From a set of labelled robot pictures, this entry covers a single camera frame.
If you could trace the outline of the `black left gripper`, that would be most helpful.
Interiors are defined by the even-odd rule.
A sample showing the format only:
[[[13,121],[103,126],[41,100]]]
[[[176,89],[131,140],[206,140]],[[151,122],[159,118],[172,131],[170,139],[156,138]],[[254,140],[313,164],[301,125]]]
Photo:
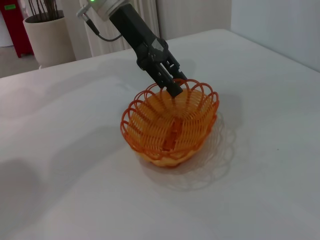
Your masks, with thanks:
[[[188,78],[180,71],[180,64],[169,51],[168,43],[152,32],[134,7],[129,3],[121,5],[110,21],[133,48],[138,66],[161,89],[166,88],[171,97],[181,94],[183,89],[173,79]]]

